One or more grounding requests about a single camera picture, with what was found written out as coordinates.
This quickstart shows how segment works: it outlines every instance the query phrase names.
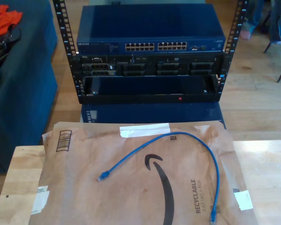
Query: blue chair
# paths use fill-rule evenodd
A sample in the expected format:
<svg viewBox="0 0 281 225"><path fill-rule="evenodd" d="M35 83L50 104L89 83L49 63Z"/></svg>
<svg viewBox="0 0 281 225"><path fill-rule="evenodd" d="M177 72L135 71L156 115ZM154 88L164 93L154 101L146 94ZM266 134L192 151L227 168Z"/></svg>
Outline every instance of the blue chair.
<svg viewBox="0 0 281 225"><path fill-rule="evenodd" d="M57 43L49 0L0 0L23 12L21 40L0 68L0 173L14 149L38 145L51 112L57 83L51 56Z"/></svg>

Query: person's foot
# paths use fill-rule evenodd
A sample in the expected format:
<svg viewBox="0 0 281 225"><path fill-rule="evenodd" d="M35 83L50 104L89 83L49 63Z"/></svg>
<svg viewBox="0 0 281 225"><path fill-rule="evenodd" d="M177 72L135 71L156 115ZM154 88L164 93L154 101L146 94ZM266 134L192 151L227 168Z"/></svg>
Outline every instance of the person's foot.
<svg viewBox="0 0 281 225"><path fill-rule="evenodd" d="M239 35L244 40L250 40L251 38L251 33L247 30L241 30Z"/></svg>

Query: red cloth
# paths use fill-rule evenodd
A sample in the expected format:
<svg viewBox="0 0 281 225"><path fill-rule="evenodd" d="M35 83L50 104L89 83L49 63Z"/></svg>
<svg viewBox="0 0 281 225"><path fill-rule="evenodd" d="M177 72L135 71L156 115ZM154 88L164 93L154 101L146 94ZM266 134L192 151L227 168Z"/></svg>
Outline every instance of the red cloth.
<svg viewBox="0 0 281 225"><path fill-rule="evenodd" d="M11 24L18 24L22 18L22 13L17 11L7 12L7 5L0 5L0 35L7 33Z"/></svg>

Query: blue box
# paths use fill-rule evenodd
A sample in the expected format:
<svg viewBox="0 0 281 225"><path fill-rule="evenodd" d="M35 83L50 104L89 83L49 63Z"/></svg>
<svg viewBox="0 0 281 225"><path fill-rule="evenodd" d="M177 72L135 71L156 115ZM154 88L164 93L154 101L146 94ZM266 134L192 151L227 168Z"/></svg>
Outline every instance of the blue box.
<svg viewBox="0 0 281 225"><path fill-rule="evenodd" d="M225 35L212 4L84 6L80 55L219 52Z"/></svg>

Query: blue ethernet cable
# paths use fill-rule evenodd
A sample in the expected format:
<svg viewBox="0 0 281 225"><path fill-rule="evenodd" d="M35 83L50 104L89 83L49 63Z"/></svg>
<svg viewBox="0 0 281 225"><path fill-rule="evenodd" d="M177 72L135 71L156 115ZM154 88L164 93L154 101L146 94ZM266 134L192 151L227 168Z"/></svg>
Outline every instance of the blue ethernet cable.
<svg viewBox="0 0 281 225"><path fill-rule="evenodd" d="M219 171L219 166L217 164L217 161L215 159L215 156L213 154L213 152L211 151L211 149L203 142L201 141L199 138L197 138L196 136L187 133L187 132L170 132L170 133L166 133L163 135L160 135L156 138L153 138L151 141L148 141L147 143L144 143L143 145L141 145L140 147L136 148L135 150L133 150L132 152L130 152L128 155L126 155L124 158L122 158L118 163L116 163L110 170L107 170L105 172L103 172L99 177L98 177L98 181L104 180L107 177L109 177L110 173L117 168L121 163L123 163L126 159L128 159L131 155L133 155L134 153L138 152L139 150L145 148L147 145L157 141L158 139L162 138L162 137L166 137L166 136L170 136L170 135L188 135L190 137L193 137L194 139L196 139L198 142L200 142L211 154L212 159L214 161L214 165L216 168L216 193L215 193L215 197L214 197L214 205L211 211L211 216L210 216L210 224L211 225L215 225L215 219L216 219L216 205L217 205L217 200L218 200L218 196L219 196L219 191L220 191L220 171Z"/></svg>

